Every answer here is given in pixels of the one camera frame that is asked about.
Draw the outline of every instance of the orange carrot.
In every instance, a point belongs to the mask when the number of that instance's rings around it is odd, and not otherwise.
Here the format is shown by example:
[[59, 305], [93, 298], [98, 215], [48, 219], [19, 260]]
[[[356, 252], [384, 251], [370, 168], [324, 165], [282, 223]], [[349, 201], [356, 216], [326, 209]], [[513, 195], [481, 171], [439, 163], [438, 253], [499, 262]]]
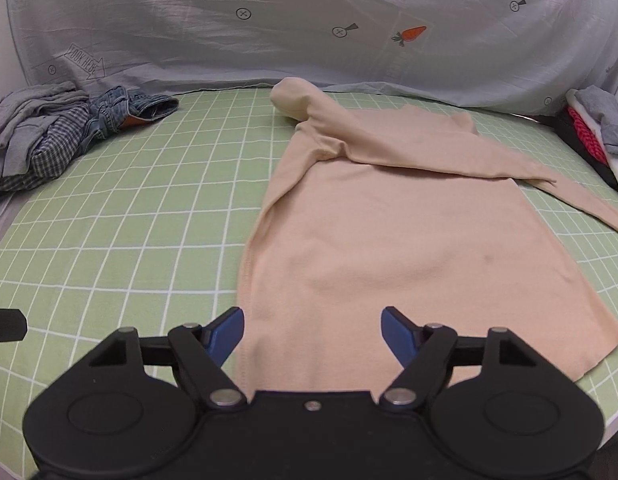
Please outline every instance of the orange carrot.
[[425, 30], [427, 30], [427, 28], [424, 26], [408, 28], [407, 30], [403, 30], [402, 32], [397, 32], [396, 35], [393, 36], [391, 39], [393, 41], [398, 41], [400, 43], [400, 46], [404, 46], [405, 41], [415, 40]]

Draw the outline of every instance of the red knit garment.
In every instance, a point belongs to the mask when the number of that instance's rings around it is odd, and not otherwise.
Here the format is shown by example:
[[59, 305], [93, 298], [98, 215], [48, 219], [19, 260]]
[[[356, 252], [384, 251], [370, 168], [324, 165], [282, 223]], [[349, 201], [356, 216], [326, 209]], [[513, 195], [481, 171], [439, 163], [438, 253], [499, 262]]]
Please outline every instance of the red knit garment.
[[578, 138], [580, 142], [585, 145], [586, 150], [593, 156], [595, 160], [598, 162], [602, 162], [605, 166], [608, 166], [609, 163], [606, 160], [606, 154], [604, 153], [604, 149], [600, 145], [598, 138], [595, 134], [586, 126], [585, 121], [582, 120], [580, 114], [575, 111], [570, 106], [567, 106], [567, 111], [569, 115], [573, 119], [573, 127], [576, 129], [576, 133], [578, 134]]

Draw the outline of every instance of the silver rivet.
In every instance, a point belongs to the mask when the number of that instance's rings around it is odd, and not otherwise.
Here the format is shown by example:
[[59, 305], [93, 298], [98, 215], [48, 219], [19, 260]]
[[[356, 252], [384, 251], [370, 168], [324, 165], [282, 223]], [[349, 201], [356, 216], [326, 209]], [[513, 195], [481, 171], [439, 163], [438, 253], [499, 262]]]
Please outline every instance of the silver rivet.
[[235, 406], [240, 403], [240, 401], [243, 400], [243, 396], [239, 391], [233, 390], [232, 388], [221, 388], [220, 390], [211, 392], [209, 399], [221, 408], [228, 408], [229, 406]]
[[321, 407], [322, 405], [318, 400], [307, 400], [307, 402], [305, 402], [305, 410], [308, 412], [317, 412]]
[[416, 400], [416, 392], [409, 388], [391, 388], [385, 391], [385, 399], [394, 406], [405, 406]]

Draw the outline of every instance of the checkered garment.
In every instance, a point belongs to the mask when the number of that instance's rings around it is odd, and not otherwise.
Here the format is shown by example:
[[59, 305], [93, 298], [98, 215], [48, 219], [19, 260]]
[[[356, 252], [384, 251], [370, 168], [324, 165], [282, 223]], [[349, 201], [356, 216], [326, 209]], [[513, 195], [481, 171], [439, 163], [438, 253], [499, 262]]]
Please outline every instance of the checkered garment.
[[58, 113], [59, 118], [33, 148], [29, 171], [0, 179], [0, 191], [33, 189], [58, 178], [74, 158], [87, 122], [92, 118], [89, 103]]

